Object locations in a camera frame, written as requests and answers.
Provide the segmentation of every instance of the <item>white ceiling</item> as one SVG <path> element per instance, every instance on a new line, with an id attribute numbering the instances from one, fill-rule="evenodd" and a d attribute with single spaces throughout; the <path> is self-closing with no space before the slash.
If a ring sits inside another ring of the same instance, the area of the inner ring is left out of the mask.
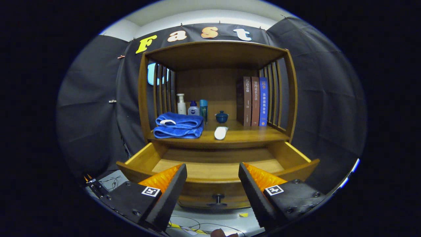
<path id="1" fill-rule="evenodd" d="M 162 0 L 148 5 L 124 19 L 144 26 L 159 19 L 197 10 L 234 10 L 273 19 L 276 22 L 291 13 L 260 0 Z"/>

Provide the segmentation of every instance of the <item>brown book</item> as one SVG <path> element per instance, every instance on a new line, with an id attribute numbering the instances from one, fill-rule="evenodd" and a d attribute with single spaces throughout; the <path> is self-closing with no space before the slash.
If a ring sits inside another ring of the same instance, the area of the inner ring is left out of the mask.
<path id="1" fill-rule="evenodd" d="M 249 76 L 237 82 L 237 120 L 243 126 L 251 125 L 251 78 Z"/>
<path id="2" fill-rule="evenodd" d="M 260 81 L 256 76 L 251 77 L 251 125 L 259 126 L 260 116 Z"/>

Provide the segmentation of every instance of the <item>book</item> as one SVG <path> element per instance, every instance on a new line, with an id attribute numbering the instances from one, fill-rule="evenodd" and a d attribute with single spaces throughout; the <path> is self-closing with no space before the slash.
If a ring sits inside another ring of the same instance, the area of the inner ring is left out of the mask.
<path id="1" fill-rule="evenodd" d="M 260 77 L 260 118 L 259 126 L 266 126 L 267 123 L 267 113 L 268 113 L 268 90 L 267 90 L 267 78 Z"/>
<path id="2" fill-rule="evenodd" d="M 260 80 L 259 77 L 251 77 L 251 125 L 259 126 L 260 117 Z"/>
<path id="3" fill-rule="evenodd" d="M 243 126 L 251 126 L 251 78 L 237 81 L 237 121 Z"/>

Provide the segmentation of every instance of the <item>drawer knob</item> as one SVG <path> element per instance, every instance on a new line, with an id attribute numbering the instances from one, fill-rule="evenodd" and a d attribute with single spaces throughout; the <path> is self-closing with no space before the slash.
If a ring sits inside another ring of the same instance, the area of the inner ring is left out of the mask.
<path id="1" fill-rule="evenodd" d="M 212 195 L 212 198 L 216 199 L 216 202 L 215 203 L 208 203 L 207 205 L 210 206 L 210 207 L 215 207 L 215 208 L 224 208 L 228 205 L 226 203 L 221 203 L 221 199 L 223 199 L 224 197 L 225 197 L 225 195 L 223 195 L 223 194 Z"/>

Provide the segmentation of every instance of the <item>floor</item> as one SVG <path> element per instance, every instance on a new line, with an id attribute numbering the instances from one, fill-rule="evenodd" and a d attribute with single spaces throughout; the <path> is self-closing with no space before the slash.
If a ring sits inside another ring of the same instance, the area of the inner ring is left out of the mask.
<path id="1" fill-rule="evenodd" d="M 99 181 L 105 188 L 112 191 L 113 188 L 128 180 L 120 170 L 117 170 Z M 89 187 L 86 187 L 86 190 L 93 198 L 97 198 Z M 209 234 L 213 230 L 219 228 L 224 231 L 226 236 L 238 233 L 239 237 L 253 236 L 264 231 L 264 228 L 259 227 L 251 207 L 211 213 L 182 208 L 177 204 L 171 215 L 170 224 L 171 226 L 167 228 L 166 232 L 171 237 L 189 237 L 198 234 L 199 236 L 210 236 Z"/>

